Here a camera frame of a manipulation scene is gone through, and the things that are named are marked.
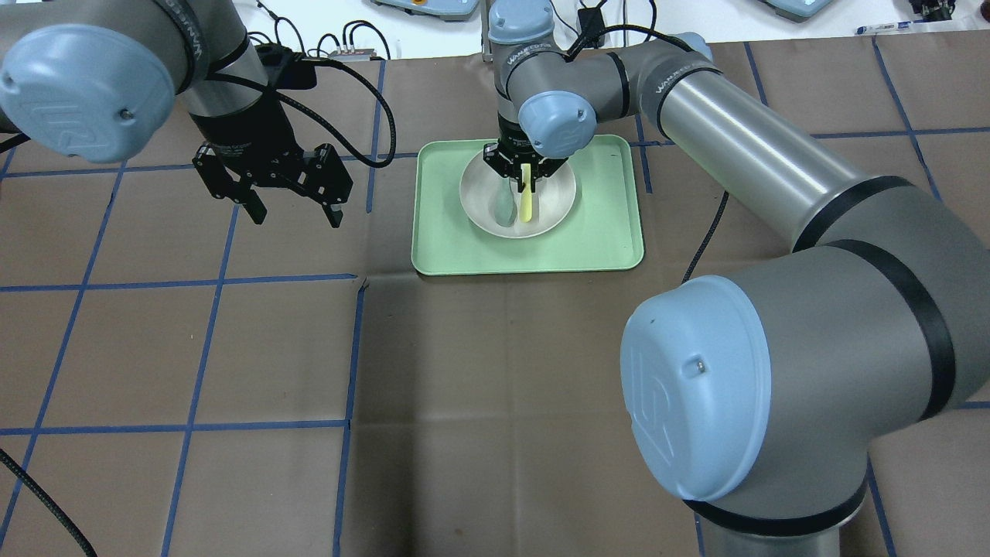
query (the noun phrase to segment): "white floor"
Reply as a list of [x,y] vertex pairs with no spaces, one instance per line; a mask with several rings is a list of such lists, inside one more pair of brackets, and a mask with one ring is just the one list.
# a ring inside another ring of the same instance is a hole
[[[580,7],[578,0],[552,0],[560,16],[571,25]],[[585,0],[591,4],[594,0]],[[603,8],[607,23],[622,21],[624,0],[610,0]],[[629,21],[639,25],[649,23],[646,0],[625,0]],[[978,14],[982,0],[958,0],[952,22],[930,24],[931,30],[990,29],[990,23]],[[918,19],[911,13],[909,0],[834,0],[817,16],[802,24],[785,20],[758,0],[656,0],[659,11],[657,28],[664,33],[693,31],[710,43],[763,41],[774,39],[846,37],[865,25]],[[252,0],[237,0],[238,11],[253,31],[271,34],[272,22],[257,9]],[[394,57],[461,56],[480,52],[480,8],[465,22],[444,22],[429,16],[411,16],[388,6],[378,6],[371,0],[267,0],[278,15],[291,19],[299,27],[306,48],[312,48],[324,33],[340,36],[344,23],[363,19],[384,33]],[[294,45],[297,41],[287,25],[280,26],[282,41]],[[558,25],[557,41],[568,46],[574,34]],[[615,34],[612,46],[622,44],[622,35]],[[368,29],[354,34],[359,47],[380,49],[380,41]]]

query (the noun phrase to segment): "robotic arm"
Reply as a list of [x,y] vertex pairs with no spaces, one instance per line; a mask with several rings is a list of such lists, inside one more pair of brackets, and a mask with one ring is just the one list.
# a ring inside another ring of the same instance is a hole
[[299,147],[276,96],[297,59],[274,47],[256,51],[231,0],[2,10],[0,130],[93,163],[119,162],[145,147],[178,95],[207,140],[193,163],[214,197],[232,199],[260,224],[266,209],[253,188],[284,187],[340,226],[350,176],[331,145]]
[[546,0],[498,0],[489,26],[494,153],[552,167],[598,121],[640,113],[791,240],[790,256],[643,303],[623,391],[709,555],[838,557],[869,442],[987,381],[990,255],[929,195],[828,151],[677,41],[568,61]]

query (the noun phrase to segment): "yellow object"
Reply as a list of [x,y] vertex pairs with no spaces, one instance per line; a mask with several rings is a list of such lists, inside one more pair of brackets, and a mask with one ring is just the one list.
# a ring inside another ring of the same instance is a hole
[[523,165],[523,198],[519,202],[519,220],[533,220],[533,169]]

